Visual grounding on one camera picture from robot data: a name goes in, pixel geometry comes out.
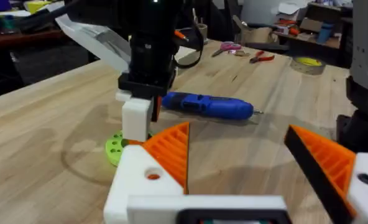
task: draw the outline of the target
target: wooden table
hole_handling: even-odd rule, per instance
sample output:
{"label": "wooden table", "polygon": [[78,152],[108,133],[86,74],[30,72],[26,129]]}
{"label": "wooden table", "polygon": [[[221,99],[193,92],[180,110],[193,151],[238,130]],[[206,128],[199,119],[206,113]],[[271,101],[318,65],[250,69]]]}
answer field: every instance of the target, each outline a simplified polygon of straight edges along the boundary
{"label": "wooden table", "polygon": [[[327,66],[313,77],[281,55],[253,65],[247,57],[211,58],[218,47],[208,44],[173,89],[237,97],[265,114],[231,122],[161,112],[155,132],[191,121],[190,193],[283,195],[294,223],[328,223],[283,138],[289,124],[334,138],[337,115],[354,110],[347,70]],[[121,129],[116,78],[95,62],[0,96],[0,223],[103,222],[115,171],[103,147]]]}

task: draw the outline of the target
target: yellow tape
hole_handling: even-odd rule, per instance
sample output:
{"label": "yellow tape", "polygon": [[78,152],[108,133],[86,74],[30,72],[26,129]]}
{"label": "yellow tape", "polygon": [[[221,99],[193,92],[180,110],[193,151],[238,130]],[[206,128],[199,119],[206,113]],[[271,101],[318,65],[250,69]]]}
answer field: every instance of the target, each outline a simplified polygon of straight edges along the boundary
{"label": "yellow tape", "polygon": [[298,72],[309,75],[321,75],[326,64],[318,59],[293,57],[290,67]]}

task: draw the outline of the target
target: pliers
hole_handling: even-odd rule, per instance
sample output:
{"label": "pliers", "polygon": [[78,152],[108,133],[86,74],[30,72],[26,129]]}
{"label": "pliers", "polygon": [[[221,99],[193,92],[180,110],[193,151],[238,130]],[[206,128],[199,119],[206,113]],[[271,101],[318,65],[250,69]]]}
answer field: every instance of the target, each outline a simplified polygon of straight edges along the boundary
{"label": "pliers", "polygon": [[256,62],[264,62],[268,60],[273,60],[275,58],[275,55],[269,56],[269,57],[261,57],[261,55],[264,54],[264,51],[261,50],[256,53],[255,57],[251,58],[250,63],[256,63]]}

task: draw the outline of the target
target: wooden workbench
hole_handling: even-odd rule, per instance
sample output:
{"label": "wooden workbench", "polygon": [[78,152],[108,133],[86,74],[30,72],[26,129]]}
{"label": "wooden workbench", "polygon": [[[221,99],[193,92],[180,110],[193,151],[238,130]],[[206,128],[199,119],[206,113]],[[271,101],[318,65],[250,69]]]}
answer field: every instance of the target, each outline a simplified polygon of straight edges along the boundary
{"label": "wooden workbench", "polygon": [[[218,47],[208,44],[173,89],[240,98],[265,114],[230,122],[161,112],[154,132],[191,121],[190,193],[283,195],[294,223],[328,223],[283,138],[289,124],[334,138],[337,115],[353,112],[347,70],[327,66],[312,77],[280,55],[253,65],[228,54],[211,58]],[[115,171],[103,147],[121,129],[116,78],[95,62],[0,96],[0,223],[103,222]]]}

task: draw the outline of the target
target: cardboard box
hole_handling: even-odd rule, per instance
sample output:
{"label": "cardboard box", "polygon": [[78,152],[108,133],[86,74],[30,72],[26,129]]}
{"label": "cardboard box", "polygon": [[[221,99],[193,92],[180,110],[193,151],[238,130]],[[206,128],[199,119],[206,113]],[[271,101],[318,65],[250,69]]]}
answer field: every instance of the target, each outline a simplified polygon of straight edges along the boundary
{"label": "cardboard box", "polygon": [[277,21],[279,21],[279,19],[300,21],[305,17],[306,12],[307,4],[304,5],[293,2],[283,2],[278,6]]}
{"label": "cardboard box", "polygon": [[300,24],[301,29],[310,30],[313,32],[320,32],[322,27],[321,21],[315,21],[313,19],[304,18],[303,21]]}

